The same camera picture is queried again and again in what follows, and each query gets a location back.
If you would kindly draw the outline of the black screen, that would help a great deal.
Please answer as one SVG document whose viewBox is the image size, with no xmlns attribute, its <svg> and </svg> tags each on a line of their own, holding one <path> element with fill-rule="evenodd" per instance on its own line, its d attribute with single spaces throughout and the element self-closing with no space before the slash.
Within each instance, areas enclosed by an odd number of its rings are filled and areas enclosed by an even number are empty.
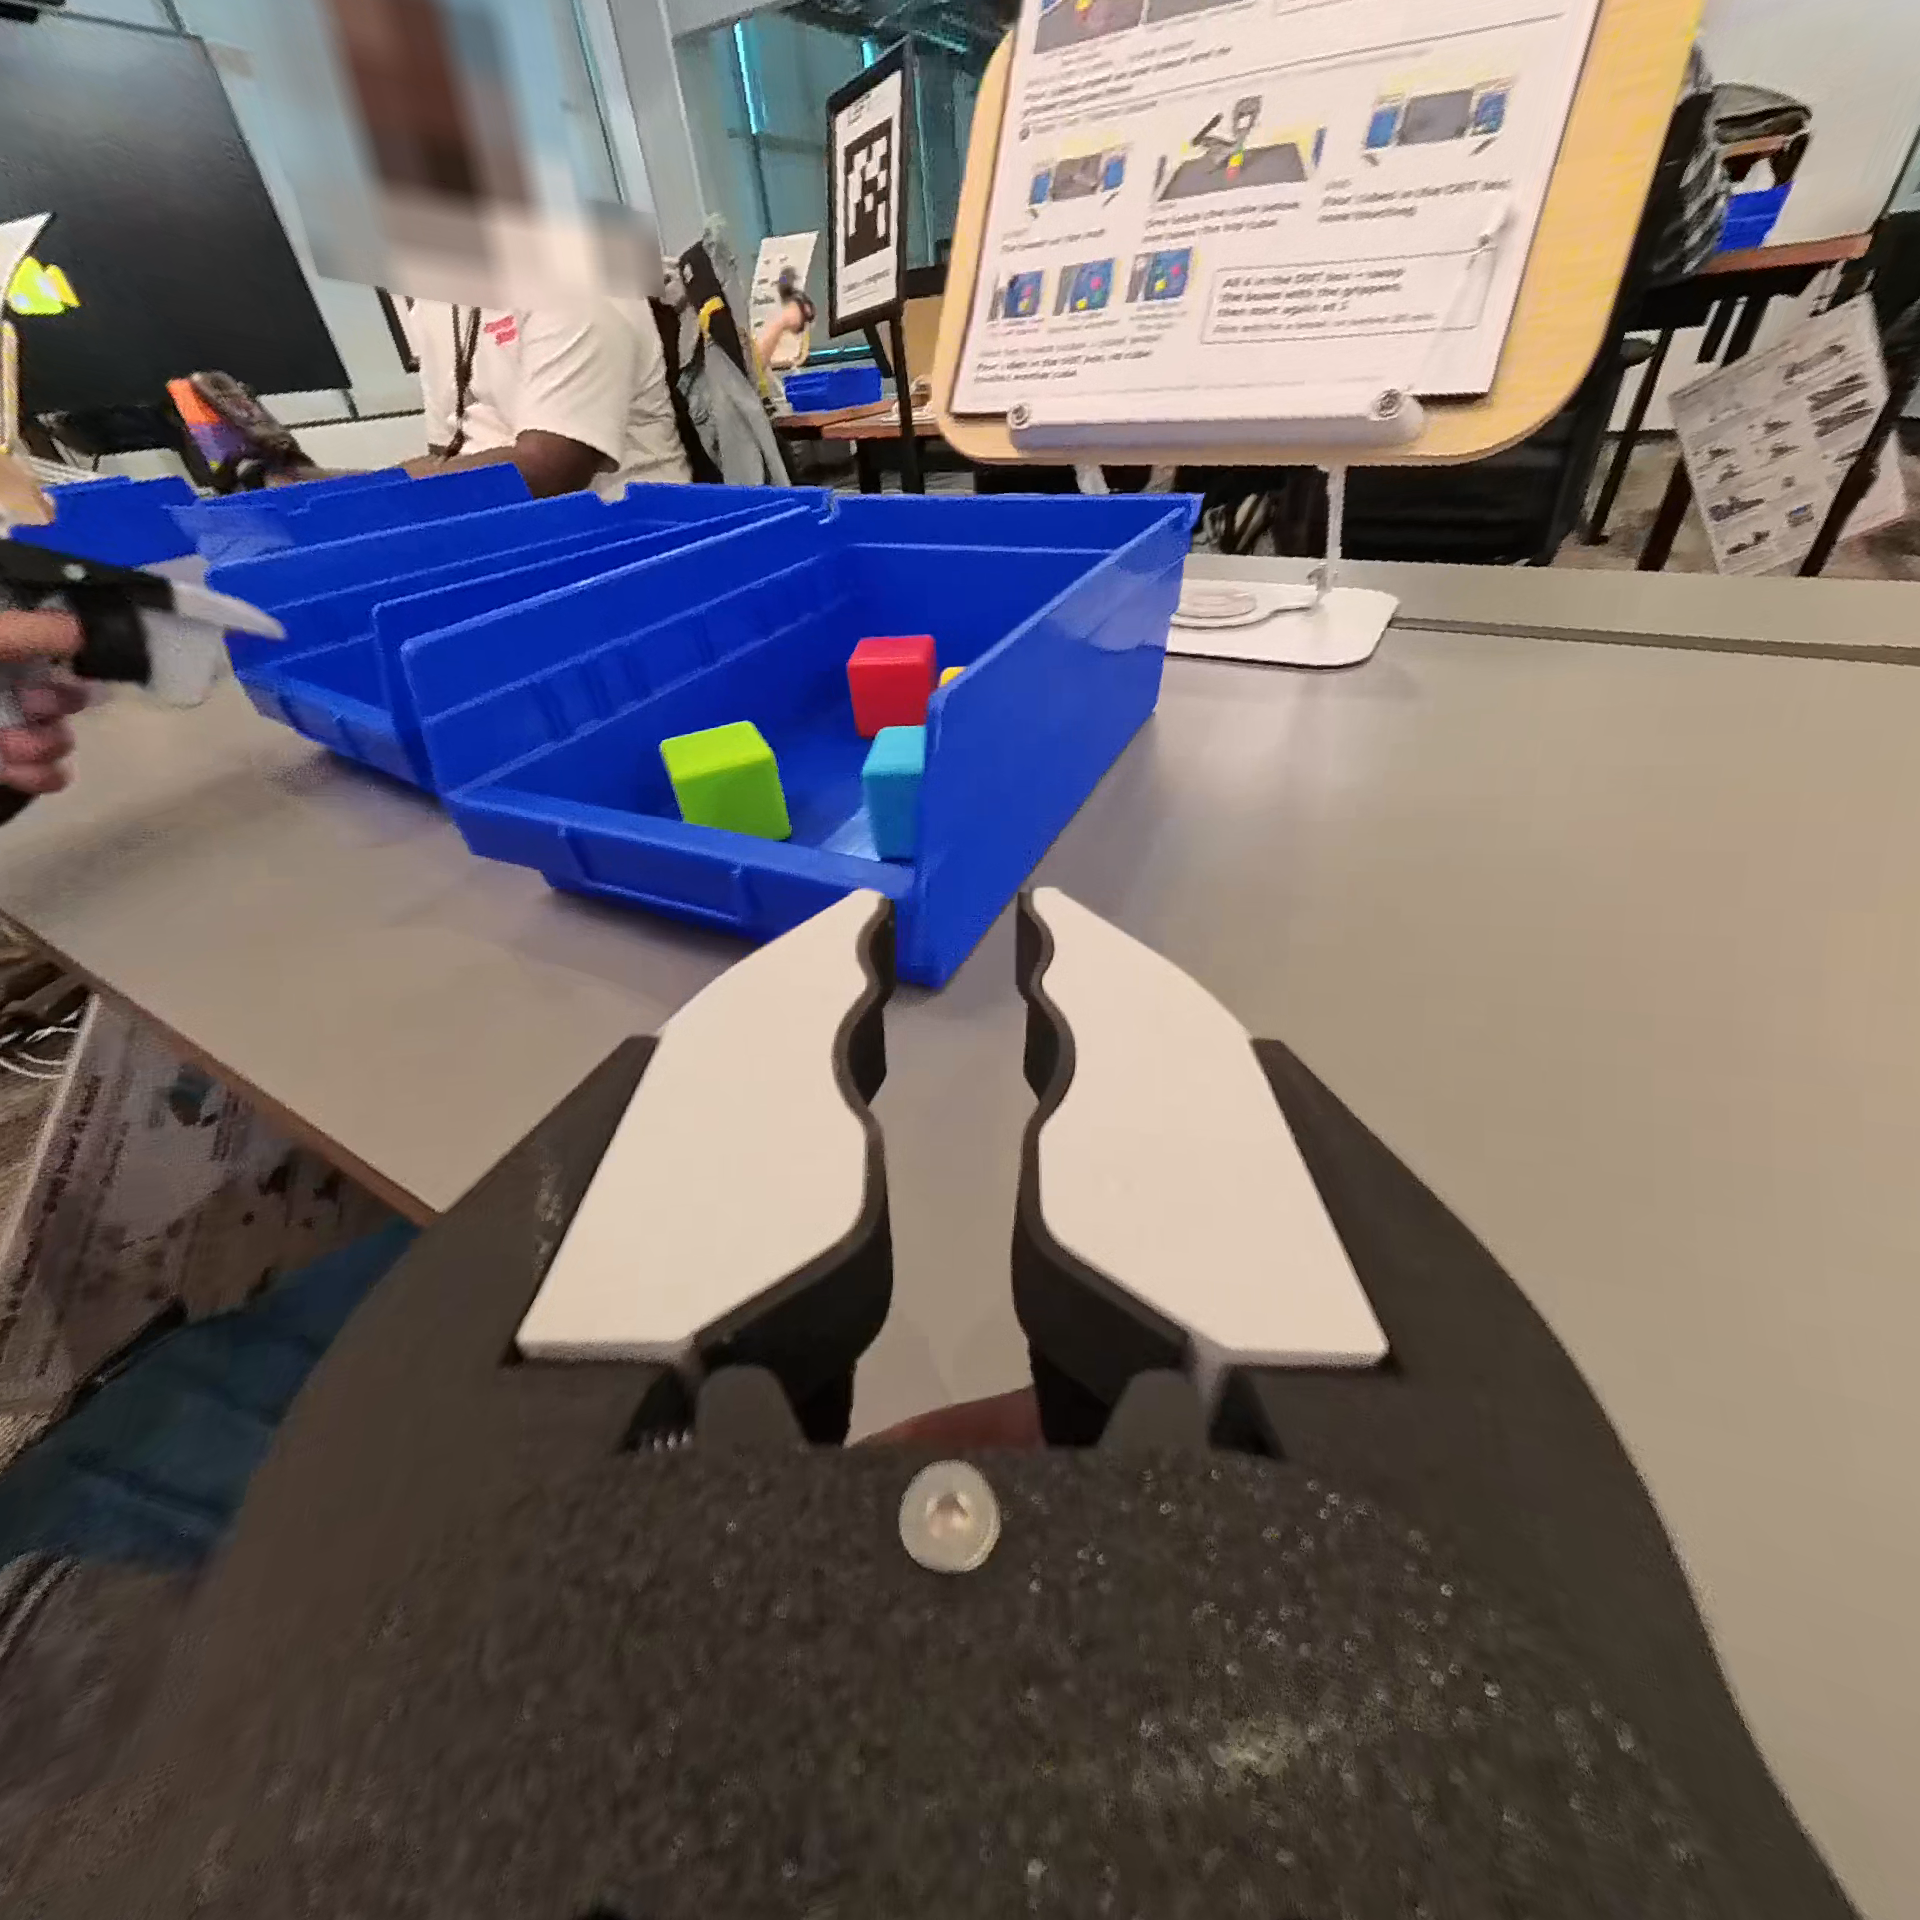
<svg viewBox="0 0 1920 1920">
<path fill-rule="evenodd" d="M 26 413 L 156 405 L 200 371 L 321 394 L 345 363 L 199 38 L 4 17 L 2 212 L 49 211 L 81 306 L 22 321 Z"/>
</svg>

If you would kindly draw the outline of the cyan cube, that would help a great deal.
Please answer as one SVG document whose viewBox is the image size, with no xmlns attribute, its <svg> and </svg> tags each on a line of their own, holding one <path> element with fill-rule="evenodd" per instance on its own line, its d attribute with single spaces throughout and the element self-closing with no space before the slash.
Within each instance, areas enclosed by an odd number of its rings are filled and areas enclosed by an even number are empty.
<svg viewBox="0 0 1920 1920">
<path fill-rule="evenodd" d="M 881 726 L 873 733 L 860 768 L 874 857 L 914 862 L 920 846 L 920 792 L 928 756 L 928 729 Z"/>
</svg>

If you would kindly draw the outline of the printed instruction poster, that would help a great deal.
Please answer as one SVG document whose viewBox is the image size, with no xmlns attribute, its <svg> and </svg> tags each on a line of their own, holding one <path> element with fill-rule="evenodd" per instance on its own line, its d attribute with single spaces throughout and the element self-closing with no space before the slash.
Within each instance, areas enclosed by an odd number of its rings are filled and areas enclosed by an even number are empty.
<svg viewBox="0 0 1920 1920">
<path fill-rule="evenodd" d="M 156 1027 L 96 1000 L 4 1203 L 4 1376 L 72 1373 L 402 1216 Z"/>
<path fill-rule="evenodd" d="M 1717 573 L 1799 570 L 1886 405 L 1864 296 L 1677 388 L 1671 428 Z"/>
</svg>

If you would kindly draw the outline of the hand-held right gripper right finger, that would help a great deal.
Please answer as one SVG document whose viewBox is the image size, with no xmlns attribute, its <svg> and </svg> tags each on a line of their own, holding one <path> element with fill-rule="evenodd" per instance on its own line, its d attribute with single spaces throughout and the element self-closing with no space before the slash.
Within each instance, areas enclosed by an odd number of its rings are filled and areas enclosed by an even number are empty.
<svg viewBox="0 0 1920 1920">
<path fill-rule="evenodd" d="M 1040 1434 L 1127 1394 L 1210 1437 L 1270 1376 L 1362 1381 L 1388 1331 L 1263 1069 L 1209 989 L 1057 888 L 1017 901 L 1023 1082 L 1013 1299 Z"/>
</svg>

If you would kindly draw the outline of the brown table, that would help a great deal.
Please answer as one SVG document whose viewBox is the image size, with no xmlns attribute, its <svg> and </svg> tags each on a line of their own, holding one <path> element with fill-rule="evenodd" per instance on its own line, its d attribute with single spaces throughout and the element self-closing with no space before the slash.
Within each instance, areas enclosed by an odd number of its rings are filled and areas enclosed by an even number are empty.
<svg viewBox="0 0 1920 1920">
<path fill-rule="evenodd" d="M 783 448 L 838 448 L 853 462 L 854 491 L 879 496 L 928 491 L 928 448 L 941 448 L 937 416 L 903 412 L 897 402 L 878 401 L 864 406 L 828 412 L 783 412 L 773 418 Z"/>
<path fill-rule="evenodd" d="M 1855 292 L 1864 275 L 1860 264 L 1876 236 L 1876 228 L 1862 228 L 1807 243 L 1719 252 L 1693 277 L 1669 282 L 1644 296 L 1626 331 L 1649 333 L 1652 350 L 1615 440 L 1615 458 L 1607 472 L 1608 484 L 1618 488 L 1625 480 L 1652 394 L 1680 331 L 1702 329 L 1696 368 L 1727 368 L 1751 354 L 1769 308 L 1800 297 L 1821 275 L 1837 273 L 1841 292 Z"/>
</svg>

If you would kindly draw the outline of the red cube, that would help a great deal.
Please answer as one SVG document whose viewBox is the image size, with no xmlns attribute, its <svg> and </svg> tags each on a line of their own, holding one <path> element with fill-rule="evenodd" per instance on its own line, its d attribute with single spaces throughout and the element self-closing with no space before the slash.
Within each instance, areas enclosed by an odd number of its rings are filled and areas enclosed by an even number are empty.
<svg viewBox="0 0 1920 1920">
<path fill-rule="evenodd" d="M 924 729 L 941 681 L 929 633 L 864 636 L 847 656 L 847 704 L 860 738 L 886 729 Z"/>
</svg>

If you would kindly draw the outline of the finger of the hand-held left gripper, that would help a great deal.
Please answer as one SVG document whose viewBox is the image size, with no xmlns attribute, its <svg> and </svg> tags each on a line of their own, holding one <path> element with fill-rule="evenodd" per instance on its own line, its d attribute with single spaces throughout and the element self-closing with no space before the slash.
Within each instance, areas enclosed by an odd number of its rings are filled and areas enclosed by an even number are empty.
<svg viewBox="0 0 1920 1920">
<path fill-rule="evenodd" d="M 230 674 L 233 638 L 284 644 L 285 628 L 247 601 L 159 579 L 159 600 L 142 611 L 144 691 L 164 706 L 202 704 Z"/>
</svg>

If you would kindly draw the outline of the grey desk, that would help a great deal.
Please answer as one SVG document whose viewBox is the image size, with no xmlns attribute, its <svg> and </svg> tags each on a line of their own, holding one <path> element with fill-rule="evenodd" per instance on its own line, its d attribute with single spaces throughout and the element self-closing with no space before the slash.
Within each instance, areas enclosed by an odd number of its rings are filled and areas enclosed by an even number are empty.
<svg viewBox="0 0 1920 1920">
<path fill-rule="evenodd" d="M 1375 568 L 1439 618 L 1913 582 Z M 1391 627 L 1169 660 L 1046 852 L 1282 1041 L 1495 1252 L 1663 1510 L 1767 1762 L 1916 1915 L 1916 667 Z M 463 850 L 257 717 L 93 712 L 4 917 L 432 1218 L 742 945 Z"/>
</svg>

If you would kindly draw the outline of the grey jacket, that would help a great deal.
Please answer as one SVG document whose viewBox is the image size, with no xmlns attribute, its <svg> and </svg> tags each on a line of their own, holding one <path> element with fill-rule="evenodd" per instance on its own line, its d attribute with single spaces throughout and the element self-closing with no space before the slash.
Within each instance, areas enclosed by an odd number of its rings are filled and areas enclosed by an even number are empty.
<svg viewBox="0 0 1920 1920">
<path fill-rule="evenodd" d="M 694 484 L 785 490 L 792 476 L 728 297 L 728 268 L 730 253 L 709 236 L 662 266 L 653 314 L 670 406 Z"/>
</svg>

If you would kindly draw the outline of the green cube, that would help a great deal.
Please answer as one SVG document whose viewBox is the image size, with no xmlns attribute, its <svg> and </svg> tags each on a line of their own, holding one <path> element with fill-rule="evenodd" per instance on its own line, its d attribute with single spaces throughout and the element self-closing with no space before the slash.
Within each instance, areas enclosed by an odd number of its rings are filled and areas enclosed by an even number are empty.
<svg viewBox="0 0 1920 1920">
<path fill-rule="evenodd" d="M 657 741 L 684 825 L 781 843 L 792 822 L 778 762 L 753 722 L 728 722 Z"/>
</svg>

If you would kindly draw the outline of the dark backpack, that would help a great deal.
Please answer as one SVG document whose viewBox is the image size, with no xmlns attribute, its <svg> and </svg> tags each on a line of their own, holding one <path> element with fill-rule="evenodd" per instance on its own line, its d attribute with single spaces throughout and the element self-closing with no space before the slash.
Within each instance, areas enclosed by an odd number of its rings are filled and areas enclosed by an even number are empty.
<svg viewBox="0 0 1920 1920">
<path fill-rule="evenodd" d="M 1717 83 L 1705 43 L 1696 38 L 1676 122 L 1686 139 L 1676 182 L 1656 194 L 1645 241 L 1652 286 L 1688 278 L 1706 266 L 1733 193 L 1792 180 L 1810 145 L 1812 109 L 1776 88 Z"/>
</svg>

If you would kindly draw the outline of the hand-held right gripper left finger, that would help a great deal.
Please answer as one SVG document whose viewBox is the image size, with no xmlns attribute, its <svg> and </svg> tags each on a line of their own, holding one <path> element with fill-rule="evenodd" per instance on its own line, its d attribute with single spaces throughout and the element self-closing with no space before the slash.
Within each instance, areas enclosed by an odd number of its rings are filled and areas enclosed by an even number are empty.
<svg viewBox="0 0 1920 1920">
<path fill-rule="evenodd" d="M 778 1381 L 806 1441 L 847 1441 L 894 1301 L 873 1100 L 896 913 L 854 889 L 685 1001 L 513 1332 L 528 1362 Z"/>
</svg>

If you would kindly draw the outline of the person's blue jeans leg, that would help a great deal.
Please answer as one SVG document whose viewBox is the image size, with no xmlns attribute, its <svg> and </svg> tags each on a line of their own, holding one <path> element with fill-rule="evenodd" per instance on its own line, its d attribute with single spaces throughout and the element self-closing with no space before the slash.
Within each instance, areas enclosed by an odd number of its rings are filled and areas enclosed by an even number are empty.
<svg viewBox="0 0 1920 1920">
<path fill-rule="evenodd" d="M 4 1467 L 4 1563 L 199 1571 L 304 1382 L 416 1240 L 393 1221 L 238 1307 L 166 1314 L 129 1341 Z"/>
</svg>

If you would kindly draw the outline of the printed instruction sheet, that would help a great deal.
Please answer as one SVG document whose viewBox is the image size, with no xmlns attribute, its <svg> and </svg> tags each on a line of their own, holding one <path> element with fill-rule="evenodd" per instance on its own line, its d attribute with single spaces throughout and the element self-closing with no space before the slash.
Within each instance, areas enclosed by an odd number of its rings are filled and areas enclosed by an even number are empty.
<svg viewBox="0 0 1920 1920">
<path fill-rule="evenodd" d="M 1021 5 L 956 413 L 1207 440 L 1486 395 L 1597 12 Z"/>
</svg>

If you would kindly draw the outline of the person's left hand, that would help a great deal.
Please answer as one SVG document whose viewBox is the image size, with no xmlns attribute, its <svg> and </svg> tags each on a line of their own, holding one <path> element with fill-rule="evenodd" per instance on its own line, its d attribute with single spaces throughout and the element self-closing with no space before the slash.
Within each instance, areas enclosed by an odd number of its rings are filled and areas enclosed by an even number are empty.
<svg viewBox="0 0 1920 1920">
<path fill-rule="evenodd" d="M 72 673 L 81 644 L 78 620 L 54 604 L 2 611 L 4 693 L 18 720 L 2 726 L 2 785 L 40 798 L 69 786 L 72 720 L 89 688 Z"/>
</svg>

